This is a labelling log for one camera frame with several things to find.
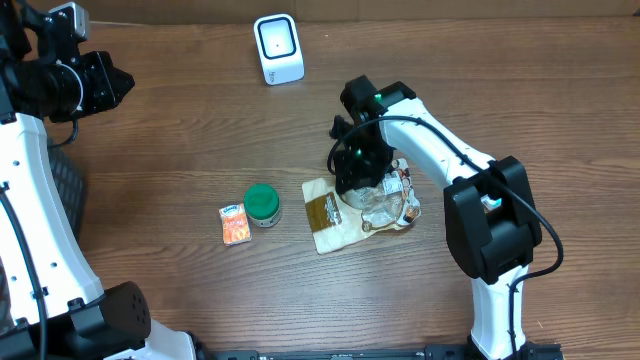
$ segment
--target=cable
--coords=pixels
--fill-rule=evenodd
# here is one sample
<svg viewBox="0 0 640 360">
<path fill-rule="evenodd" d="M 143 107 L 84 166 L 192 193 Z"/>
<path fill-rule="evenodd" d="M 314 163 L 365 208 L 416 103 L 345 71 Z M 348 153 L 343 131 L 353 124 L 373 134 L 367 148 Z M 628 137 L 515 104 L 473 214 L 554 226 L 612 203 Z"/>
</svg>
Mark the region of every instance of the cable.
<svg viewBox="0 0 640 360">
<path fill-rule="evenodd" d="M 9 187 L 6 184 L 4 187 L 0 186 L 0 202 L 4 207 L 4 210 L 7 212 L 7 217 L 9 218 L 9 222 L 11 222 L 11 226 L 13 226 L 13 231 L 16 233 L 16 239 L 18 239 L 18 244 L 22 251 L 22 257 L 24 258 L 24 263 L 27 267 L 27 273 L 29 274 L 29 281 L 31 281 L 31 287 L 33 288 L 33 296 L 36 299 L 38 317 L 40 318 L 40 359 L 45 360 L 47 358 L 47 307 L 44 302 L 42 286 L 38 279 L 36 267 L 33 264 L 33 258 L 29 251 L 27 239 L 24 237 L 24 232 L 22 232 L 22 226 L 20 225 L 18 216 L 16 216 L 13 206 L 11 206 L 11 202 L 9 201 L 7 194 L 5 194 L 5 191 L 8 189 Z"/>
<path fill-rule="evenodd" d="M 78 120 L 74 119 L 72 121 L 73 121 L 73 131 L 71 131 L 71 135 L 69 135 L 67 140 L 61 142 L 60 144 L 49 145 L 49 146 L 47 146 L 47 149 L 55 149 L 57 147 L 69 145 L 72 142 L 76 141 L 76 138 L 78 137 Z"/>
<path fill-rule="evenodd" d="M 351 136 L 353 136 L 356 132 L 360 131 L 361 129 L 371 126 L 373 124 L 377 124 L 381 121 L 406 121 L 406 122 L 412 122 L 418 125 L 422 125 L 424 127 L 426 127 L 427 129 L 429 129 L 434 135 L 436 135 L 440 140 L 442 140 L 442 142 L 447 145 L 447 147 L 449 147 L 449 149 L 451 149 L 451 151 L 453 151 L 456 156 L 458 156 L 465 164 L 467 164 L 469 167 L 471 167 L 472 169 L 474 169 L 475 171 L 477 171 L 479 174 L 482 174 L 483 176 L 485 176 L 494 186 L 496 186 L 498 189 L 500 189 L 500 191 L 502 191 L 503 193 L 507 194 L 512 200 L 516 201 L 517 203 L 519 203 L 522 207 L 524 207 L 528 212 L 530 212 L 533 216 L 535 216 L 538 221 L 542 224 L 542 226 L 547 230 L 547 232 L 549 232 L 549 235 L 551 236 L 551 238 L 553 239 L 553 242 L 556 245 L 556 248 L 558 250 L 558 257 L 556 258 L 556 261 L 553 263 L 553 265 L 551 265 L 550 267 L 546 268 L 546 269 L 542 269 L 530 274 L 525 274 L 522 275 L 520 277 L 518 277 L 517 279 L 515 279 L 513 281 L 513 283 L 511 283 L 511 285 L 509 286 L 509 336 L 511 337 L 511 350 L 513 352 L 513 359 L 517 358 L 517 354 L 518 351 L 516 349 L 516 334 L 515 334 L 515 326 L 514 326 L 514 302 L 515 302 L 515 293 L 517 291 L 517 286 L 518 284 L 520 284 L 521 282 L 527 280 L 527 279 L 532 279 L 532 278 L 536 278 L 536 277 L 540 277 L 540 276 L 544 276 L 547 274 L 550 274 L 554 271 L 556 271 L 560 265 L 562 265 L 562 261 L 564 260 L 564 248 L 562 247 L 562 242 L 560 241 L 560 237 L 558 236 L 558 234 L 556 233 L 556 231 L 553 229 L 553 227 L 551 226 L 551 224 L 547 221 L 547 219 L 544 218 L 544 216 L 542 216 L 542 214 L 540 214 L 536 209 L 534 209 L 531 205 L 529 205 L 528 202 L 526 202 L 523 198 L 521 198 L 518 194 L 514 193 L 511 189 L 509 189 L 509 187 L 507 187 L 506 185 L 504 185 L 502 182 L 500 182 L 498 179 L 494 178 L 493 176 L 491 176 L 491 174 L 489 174 L 488 171 L 486 171 L 485 169 L 482 169 L 480 166 L 478 166 L 477 164 L 473 163 L 469 157 L 467 155 L 465 155 L 462 151 L 460 151 L 460 149 L 458 149 L 455 145 L 453 145 L 453 143 L 443 134 L 440 132 L 440 130 L 436 129 L 435 126 L 429 124 L 428 122 L 420 119 L 420 118 L 414 118 L 414 117 L 410 117 L 410 116 L 398 116 L 398 115 L 392 115 L 392 116 L 382 116 L 376 119 L 372 119 L 372 120 L 368 120 L 367 122 L 364 122 L 358 126 L 354 126 L 351 130 L 349 130 L 343 137 L 341 137 L 340 139 L 338 139 L 336 141 L 336 143 L 333 145 L 333 147 L 331 148 L 331 151 L 329 151 L 329 159 L 327 160 L 327 168 L 329 170 L 329 172 L 331 174 L 335 175 L 335 171 L 332 169 L 332 163 L 333 163 L 333 158 L 335 157 L 335 152 L 338 149 L 338 147 L 340 146 L 340 144 L 342 144 L 345 140 L 347 140 L 348 138 L 350 138 Z"/>
</svg>

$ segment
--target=small white box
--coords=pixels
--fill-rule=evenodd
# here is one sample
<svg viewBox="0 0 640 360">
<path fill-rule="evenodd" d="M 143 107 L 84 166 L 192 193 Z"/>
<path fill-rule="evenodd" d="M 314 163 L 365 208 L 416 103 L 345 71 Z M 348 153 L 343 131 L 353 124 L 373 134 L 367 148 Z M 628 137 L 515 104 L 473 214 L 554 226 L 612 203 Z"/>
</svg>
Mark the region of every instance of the small white box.
<svg viewBox="0 0 640 360">
<path fill-rule="evenodd" d="M 269 85 L 302 79 L 304 62 L 293 18 L 287 14 L 265 16 L 253 25 L 264 80 Z"/>
</svg>

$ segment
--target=green lid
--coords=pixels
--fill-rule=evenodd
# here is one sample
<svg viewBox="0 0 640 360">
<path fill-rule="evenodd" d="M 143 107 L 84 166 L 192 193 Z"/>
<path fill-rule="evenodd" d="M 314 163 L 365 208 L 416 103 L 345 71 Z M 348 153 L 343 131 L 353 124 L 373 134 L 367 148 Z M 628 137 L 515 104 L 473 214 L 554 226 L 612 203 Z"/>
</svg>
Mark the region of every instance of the green lid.
<svg viewBox="0 0 640 360">
<path fill-rule="evenodd" d="M 265 220 L 276 214 L 280 198 L 274 188 L 267 184 L 255 184 L 244 194 L 244 209 L 256 220 Z"/>
</svg>

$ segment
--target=crumpled packaging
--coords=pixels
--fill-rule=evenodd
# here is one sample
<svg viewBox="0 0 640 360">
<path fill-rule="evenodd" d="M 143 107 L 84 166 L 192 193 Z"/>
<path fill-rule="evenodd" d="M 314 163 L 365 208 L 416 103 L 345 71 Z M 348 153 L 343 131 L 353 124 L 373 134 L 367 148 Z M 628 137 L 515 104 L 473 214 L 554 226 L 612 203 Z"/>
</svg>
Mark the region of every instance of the crumpled packaging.
<svg viewBox="0 0 640 360">
<path fill-rule="evenodd" d="M 335 179 L 319 178 L 302 184 L 319 254 L 357 243 L 378 231 L 400 230 L 422 214 L 407 161 L 393 160 L 391 168 L 377 187 L 350 190 L 342 197 L 335 191 Z"/>
</svg>

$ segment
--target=label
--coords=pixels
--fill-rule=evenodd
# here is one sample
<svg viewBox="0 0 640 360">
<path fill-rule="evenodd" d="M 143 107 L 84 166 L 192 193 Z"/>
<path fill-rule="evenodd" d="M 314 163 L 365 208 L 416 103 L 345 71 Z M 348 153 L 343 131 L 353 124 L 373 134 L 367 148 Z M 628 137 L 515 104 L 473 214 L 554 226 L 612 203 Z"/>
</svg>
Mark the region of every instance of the label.
<svg viewBox="0 0 640 360">
<path fill-rule="evenodd" d="M 340 225 L 342 217 L 333 192 L 317 197 L 305 204 L 311 232 Z"/>
<path fill-rule="evenodd" d="M 384 194 L 389 195 L 402 191 L 402 179 L 397 171 L 392 171 L 391 174 L 386 174 L 384 180 L 382 180 L 382 186 L 384 188 Z"/>
</svg>

